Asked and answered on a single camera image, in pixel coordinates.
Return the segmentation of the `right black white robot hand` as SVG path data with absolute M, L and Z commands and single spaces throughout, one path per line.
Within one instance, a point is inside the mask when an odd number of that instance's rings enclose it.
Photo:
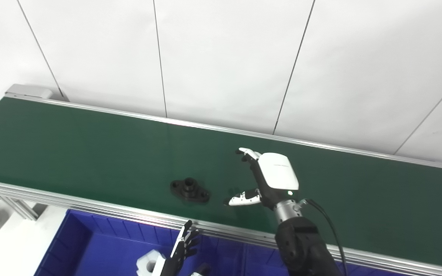
M 289 159 L 279 153 L 259 153 L 249 148 L 238 148 L 236 154 L 249 163 L 257 186 L 225 199 L 226 206 L 261 203 L 274 210 L 280 202 L 288 201 L 299 190 L 299 182 Z

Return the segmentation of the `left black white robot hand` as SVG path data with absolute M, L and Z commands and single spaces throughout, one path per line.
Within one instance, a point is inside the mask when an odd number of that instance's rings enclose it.
M 177 276 L 185 260 L 198 252 L 200 231 L 193 228 L 193 221 L 188 220 L 180 229 L 169 257 L 157 258 L 154 276 Z

